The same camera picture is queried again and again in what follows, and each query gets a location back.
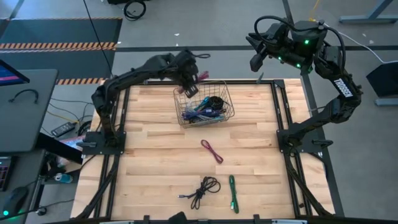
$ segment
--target wooden tabletop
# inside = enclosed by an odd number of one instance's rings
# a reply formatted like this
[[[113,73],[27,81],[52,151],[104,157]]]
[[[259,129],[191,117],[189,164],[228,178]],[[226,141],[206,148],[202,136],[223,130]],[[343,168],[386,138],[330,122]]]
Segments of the wooden tabletop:
[[[285,85],[293,121],[309,118],[300,80],[285,79]],[[178,124],[174,88],[131,88],[126,151],[119,165],[112,220],[142,220],[144,215],[150,215],[152,220],[167,220],[181,211],[188,219],[252,219],[253,214],[260,214],[261,218],[293,218],[284,158],[275,134],[277,119],[271,86],[228,85],[235,116],[224,123],[188,129]],[[283,108],[280,91],[278,94]],[[95,114],[91,129],[98,123]],[[221,165],[201,146],[202,139],[223,157]],[[301,158],[308,188],[333,213],[323,164],[308,154]],[[71,217],[77,216],[97,191],[102,161],[103,156],[96,156],[82,170]],[[238,214],[230,209],[231,174],[236,182]],[[177,195],[194,193],[205,176],[217,178],[221,190],[206,193],[200,209],[191,210],[192,198]],[[107,199],[108,192],[103,199],[102,215]]]

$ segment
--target monitor screen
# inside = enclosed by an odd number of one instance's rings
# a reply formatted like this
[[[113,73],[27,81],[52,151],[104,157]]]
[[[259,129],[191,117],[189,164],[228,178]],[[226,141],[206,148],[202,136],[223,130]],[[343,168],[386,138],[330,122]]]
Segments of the monitor screen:
[[[27,82],[29,82],[29,79],[0,60],[0,86]]]

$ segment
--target wire basket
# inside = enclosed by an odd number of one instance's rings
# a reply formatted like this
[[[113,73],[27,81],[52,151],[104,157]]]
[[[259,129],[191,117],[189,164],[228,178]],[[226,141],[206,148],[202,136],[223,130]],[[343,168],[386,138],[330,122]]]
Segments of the wire basket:
[[[235,115],[235,110],[229,95],[228,87],[225,81],[211,81],[204,82],[197,85],[199,92],[192,98],[188,98],[185,94],[180,94],[178,88],[174,89],[174,102],[175,109],[177,110],[178,123],[184,128],[191,128],[195,126],[202,126],[205,124],[213,124],[218,122],[227,121],[229,118]],[[223,103],[224,113],[221,113],[219,117],[215,119],[204,120],[196,118],[194,122],[192,120],[185,120],[183,114],[187,110],[193,110],[199,106],[203,100],[207,97],[218,96]]]

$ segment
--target black metal frame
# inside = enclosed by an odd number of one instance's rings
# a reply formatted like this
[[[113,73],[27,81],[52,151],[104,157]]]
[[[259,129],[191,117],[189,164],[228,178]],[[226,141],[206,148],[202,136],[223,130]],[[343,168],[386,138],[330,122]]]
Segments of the black metal frame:
[[[271,87],[271,92],[272,92],[272,97],[274,100],[274,106],[275,106],[275,114],[277,117],[277,122],[278,122],[278,128],[280,130],[283,130],[284,126],[283,126],[283,121],[282,121],[282,115],[281,115],[281,109],[279,106],[279,101],[278,101],[278,94],[277,94],[277,88],[280,88],[280,92],[282,95],[282,100],[284,102],[284,109],[285,109],[285,114],[286,114],[286,118],[288,121],[288,124],[292,124],[292,117],[291,117],[291,113],[290,113],[290,107],[289,107],[289,102],[287,99],[287,94],[286,94],[286,90],[285,90],[285,84],[283,80],[261,80],[260,82],[258,82],[258,80],[219,80],[219,81],[225,81],[228,85],[270,85]],[[173,82],[171,81],[148,81],[146,84],[142,84],[142,85],[175,85]],[[126,109],[127,109],[127,103],[128,103],[128,97],[129,97],[129,88],[126,90],[125,92],[125,97],[124,97],[124,102],[123,102],[123,110],[122,110],[122,116],[121,116],[121,122],[120,122],[120,127],[119,127],[119,131],[124,131],[124,124],[126,121]],[[117,110],[118,108],[118,101],[116,101],[115,106],[114,106],[114,111]],[[116,112],[113,113],[113,123],[114,120],[116,119]],[[284,159],[285,159],[285,164],[286,164],[286,168],[287,168],[287,173],[289,174],[289,169],[287,164],[291,164],[290,161],[290,155],[283,153]],[[115,156],[115,161],[114,162],[119,162],[119,158],[120,156]],[[301,159],[300,159],[300,154],[297,153],[295,155],[295,162],[296,162],[296,166],[297,166],[297,172],[298,172],[298,176],[300,177],[300,180],[305,184],[305,178],[304,178],[304,174],[303,174],[303,168],[302,168],[302,163],[301,163]],[[100,178],[100,183],[99,186],[103,187],[103,182],[104,179],[106,177],[106,173],[108,170],[108,164],[109,164],[109,156],[104,156],[104,162],[103,162],[103,166],[102,166],[102,171],[101,171],[101,178]],[[328,170],[330,170],[331,173],[332,172],[332,168],[331,168],[331,164],[328,165]],[[106,207],[106,218],[111,218],[111,214],[112,214],[112,208],[113,208],[113,198],[114,198],[114,191],[116,188],[116,177],[117,175],[114,175],[112,181],[111,181],[111,185],[110,185],[110,191],[109,191],[109,197],[108,197],[108,203],[107,203],[107,207]],[[288,180],[289,180],[289,188],[290,188],[290,194],[292,197],[292,206],[294,209],[294,214],[295,217],[300,217],[302,216],[300,214],[300,205],[299,205],[299,200],[297,198],[297,191],[296,191],[296,187],[295,187],[295,181],[292,178],[291,175],[288,175]],[[328,178],[328,182],[334,182],[333,185],[335,185],[335,179],[334,179],[334,175],[329,176]],[[340,203],[340,197],[338,196],[338,192],[334,192],[332,193],[332,198],[333,197],[338,197],[337,200],[334,200],[333,202],[338,202],[339,204],[334,204],[335,207],[341,208],[341,203]],[[304,199],[304,207],[305,207],[305,211],[306,211],[306,215],[312,215],[312,211],[311,211],[311,205],[308,201],[308,198],[303,194],[303,199]],[[95,213],[94,213],[94,217],[98,218],[100,216],[100,210],[101,210],[101,204],[102,201],[99,200],[98,204],[96,205],[95,208]],[[211,221],[212,223],[218,223],[218,222],[225,222],[224,220],[207,220],[205,223],[209,223],[209,221]],[[167,220],[157,220],[156,223],[168,223]],[[228,220],[228,223],[253,223],[253,220]]]

